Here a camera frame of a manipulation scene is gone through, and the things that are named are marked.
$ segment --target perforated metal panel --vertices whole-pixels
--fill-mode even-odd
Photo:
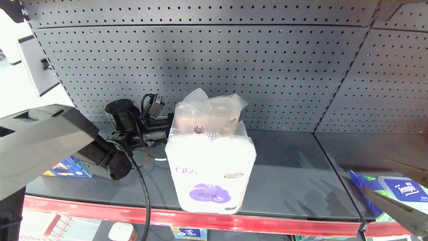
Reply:
[[[428,32],[428,2],[404,4],[389,21],[376,21],[374,27]]]
[[[317,133],[383,133],[383,134],[427,134],[428,125],[388,123],[321,122]]]
[[[427,38],[428,33],[371,30],[318,131],[426,133]]]
[[[367,26],[377,1],[22,1],[33,28],[118,24],[340,24]]]
[[[139,103],[146,93],[160,93],[165,114],[200,87],[210,97],[243,97],[249,106],[241,117],[263,120],[251,129],[310,132],[364,28],[105,26],[35,34],[82,113],[103,114],[110,101]]]

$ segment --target plastic bag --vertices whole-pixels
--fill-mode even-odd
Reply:
[[[209,99],[197,89],[175,108],[165,151],[185,211],[234,214],[242,206],[256,159],[238,95]]]

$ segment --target gray shelf surface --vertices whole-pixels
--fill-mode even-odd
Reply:
[[[349,171],[368,176],[397,176],[383,158],[423,166],[428,157],[428,135],[316,133],[316,138],[349,191],[362,218],[374,220]]]
[[[108,240],[108,232],[111,229],[111,226],[115,222],[103,220],[98,227],[97,233],[95,234],[92,241],[105,241]],[[144,224],[133,224],[134,229],[137,231],[137,239],[141,240]],[[155,226],[150,225],[149,234],[147,236],[147,241],[179,241],[186,239],[176,239],[172,234],[171,228],[168,226]],[[288,235],[280,234],[266,234],[266,233],[249,233],[249,232],[228,232],[222,230],[208,230],[208,241],[291,241],[291,237]]]
[[[96,123],[100,134],[111,124]],[[257,158],[238,214],[263,217],[359,222],[360,216],[314,136],[310,133],[249,130]],[[163,147],[149,149],[165,157]],[[134,151],[137,163],[145,159]],[[149,161],[143,168],[153,208],[180,210],[168,162]],[[135,171],[112,181],[101,177],[41,176],[27,185],[27,194],[53,199],[144,207]]]

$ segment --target red shelf edge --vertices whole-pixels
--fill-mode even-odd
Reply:
[[[411,235],[397,222],[371,222],[364,232],[366,238]]]
[[[144,223],[145,208],[64,201],[26,195],[24,209],[127,223]],[[287,235],[356,237],[360,223],[199,214],[153,209],[151,224]]]

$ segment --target blue packaging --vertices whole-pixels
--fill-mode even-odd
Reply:
[[[43,173],[43,175],[78,178],[92,177],[92,173],[89,171],[86,164],[73,156],[65,158],[62,162]]]
[[[191,229],[171,226],[172,234],[177,239],[191,239],[207,241],[206,229]]]
[[[392,198],[414,209],[428,214],[428,189],[407,177],[378,178],[349,172],[352,182],[360,190],[366,187],[379,194]],[[394,221],[388,214],[367,199],[363,193],[364,201],[373,212],[376,221]]]

